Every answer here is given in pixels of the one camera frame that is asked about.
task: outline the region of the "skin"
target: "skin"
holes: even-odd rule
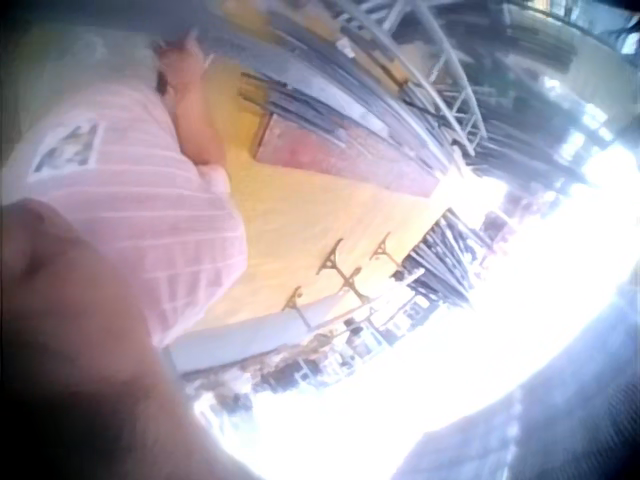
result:
[[[220,144],[195,106],[198,70],[185,70],[192,52],[180,58],[162,68],[181,145],[196,163],[219,163]],[[184,72],[193,74],[186,84]],[[4,207],[1,260],[7,471],[13,462],[25,478],[256,478],[197,423],[126,281],[55,209]]]

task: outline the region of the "bright light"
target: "bright light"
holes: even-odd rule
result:
[[[397,348],[320,395],[261,394],[258,433],[237,452],[267,480],[386,480],[424,432],[499,399],[560,352],[610,301],[640,255],[640,175],[614,146],[474,291]]]

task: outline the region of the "pink striped shirt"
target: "pink striped shirt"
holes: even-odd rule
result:
[[[66,101],[13,152],[2,187],[3,203],[53,205],[114,261],[158,346],[246,268],[226,172],[182,155],[161,99],[142,85],[101,85]]]

